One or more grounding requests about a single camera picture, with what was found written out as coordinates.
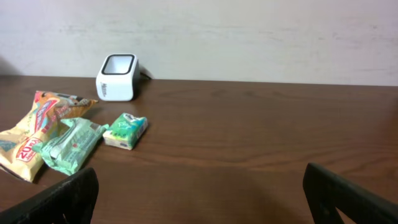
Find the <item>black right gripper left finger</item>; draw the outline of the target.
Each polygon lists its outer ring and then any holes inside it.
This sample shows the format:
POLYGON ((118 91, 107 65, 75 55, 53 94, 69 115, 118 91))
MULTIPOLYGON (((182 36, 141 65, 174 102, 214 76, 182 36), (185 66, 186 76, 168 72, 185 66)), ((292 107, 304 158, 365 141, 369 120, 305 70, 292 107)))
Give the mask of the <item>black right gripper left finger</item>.
POLYGON ((84 168, 1 212, 1 223, 90 223, 99 192, 93 168, 84 168))

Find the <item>yellow chips bag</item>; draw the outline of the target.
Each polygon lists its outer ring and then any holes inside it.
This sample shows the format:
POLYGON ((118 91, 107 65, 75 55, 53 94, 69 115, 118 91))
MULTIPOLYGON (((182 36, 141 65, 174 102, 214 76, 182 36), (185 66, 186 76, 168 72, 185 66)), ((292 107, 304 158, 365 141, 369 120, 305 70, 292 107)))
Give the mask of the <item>yellow chips bag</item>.
POLYGON ((32 109, 1 132, 1 170, 32 183, 44 161, 33 147, 61 135, 62 119, 83 116, 98 101, 50 91, 35 92, 32 109))

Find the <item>green tissue pack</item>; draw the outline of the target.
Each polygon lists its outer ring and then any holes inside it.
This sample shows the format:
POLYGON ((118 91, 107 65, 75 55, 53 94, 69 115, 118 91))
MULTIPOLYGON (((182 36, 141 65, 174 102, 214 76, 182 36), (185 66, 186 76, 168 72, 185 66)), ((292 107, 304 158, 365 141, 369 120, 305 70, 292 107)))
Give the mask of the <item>green tissue pack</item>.
POLYGON ((135 117, 132 114, 121 114, 103 133, 108 146, 133 150, 134 146, 148 127, 146 117, 135 117))

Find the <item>light green snack packet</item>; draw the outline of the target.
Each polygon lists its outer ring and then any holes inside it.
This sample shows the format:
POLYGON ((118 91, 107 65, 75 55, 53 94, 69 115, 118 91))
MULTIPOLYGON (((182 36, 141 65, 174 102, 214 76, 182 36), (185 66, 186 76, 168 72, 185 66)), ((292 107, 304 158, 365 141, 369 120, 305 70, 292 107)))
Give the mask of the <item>light green snack packet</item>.
POLYGON ((33 150, 40 154, 50 168, 73 175, 80 170, 109 125, 96 124, 83 118, 68 118, 61 122, 68 129, 58 137, 36 144, 33 150))

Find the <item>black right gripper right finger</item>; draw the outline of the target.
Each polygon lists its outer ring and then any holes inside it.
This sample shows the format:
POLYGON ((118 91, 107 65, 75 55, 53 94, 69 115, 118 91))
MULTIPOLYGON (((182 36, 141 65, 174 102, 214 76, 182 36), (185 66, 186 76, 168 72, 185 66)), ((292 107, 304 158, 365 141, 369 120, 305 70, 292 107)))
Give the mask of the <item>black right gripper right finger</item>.
POLYGON ((396 203, 316 163, 307 164, 303 190, 316 224, 343 223, 340 212, 355 223, 397 223, 396 203))

